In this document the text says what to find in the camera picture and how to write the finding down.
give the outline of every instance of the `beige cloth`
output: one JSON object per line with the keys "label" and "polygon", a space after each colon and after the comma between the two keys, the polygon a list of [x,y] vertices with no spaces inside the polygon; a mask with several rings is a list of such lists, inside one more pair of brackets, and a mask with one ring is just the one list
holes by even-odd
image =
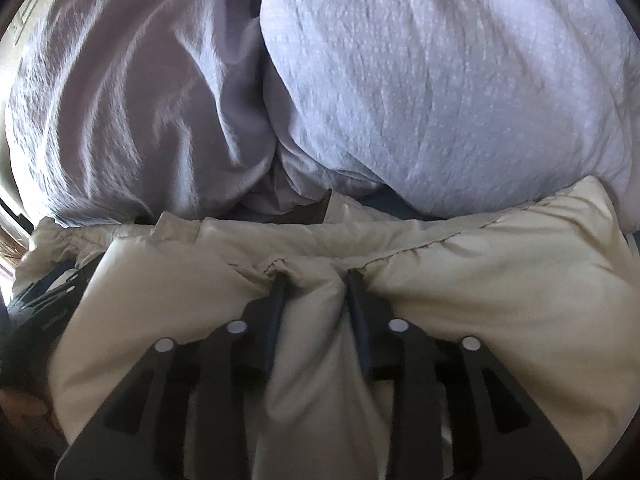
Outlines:
{"label": "beige cloth", "polygon": [[248,400],[253,478],[383,478],[392,391],[369,387],[358,370],[342,310],[341,277],[353,268],[429,334],[484,340],[585,476],[638,408],[638,270],[609,198],[589,177],[535,205],[435,223],[165,215],[150,235],[111,243],[52,356],[50,390],[66,437],[78,436],[154,341],[203,338],[283,271],[296,292],[273,377],[264,396]]}

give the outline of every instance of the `silver rivet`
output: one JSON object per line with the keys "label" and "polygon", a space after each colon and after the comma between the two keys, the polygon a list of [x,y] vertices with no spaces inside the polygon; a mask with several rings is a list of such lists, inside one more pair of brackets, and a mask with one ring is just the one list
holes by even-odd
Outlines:
{"label": "silver rivet", "polygon": [[389,328],[393,332],[405,332],[409,328],[409,324],[404,319],[395,318],[389,321]]}
{"label": "silver rivet", "polygon": [[476,352],[482,346],[482,343],[477,337],[473,337],[472,335],[465,337],[462,340],[462,346],[465,350],[469,350],[470,352]]}
{"label": "silver rivet", "polygon": [[162,339],[158,339],[158,341],[156,341],[154,348],[156,349],[156,352],[160,352],[163,354],[171,350],[174,347],[174,344],[174,340],[169,339],[168,337],[163,337]]}
{"label": "silver rivet", "polygon": [[230,334],[241,334],[246,330],[246,323],[241,319],[236,319],[226,326],[226,330]]}

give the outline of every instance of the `wrinkled fabric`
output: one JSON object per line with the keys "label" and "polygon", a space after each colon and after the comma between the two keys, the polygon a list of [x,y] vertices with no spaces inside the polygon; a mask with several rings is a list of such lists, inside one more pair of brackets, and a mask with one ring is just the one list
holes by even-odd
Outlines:
{"label": "wrinkled fabric", "polygon": [[228,211],[268,171],[259,0],[55,0],[10,97],[34,220]]}
{"label": "wrinkled fabric", "polygon": [[113,241],[50,359],[67,439],[157,339],[204,338],[285,272],[294,288],[273,374],[245,400],[252,478],[383,478],[393,390],[367,384],[358,366],[343,283],[357,269],[396,316],[430,335],[478,336],[585,477],[609,454],[638,408],[640,274],[596,179],[447,221],[367,219],[349,202],[330,204],[325,221],[166,214],[151,234]]}
{"label": "wrinkled fabric", "polygon": [[293,189],[450,218],[587,174],[640,226],[640,41],[614,0],[262,0]]}

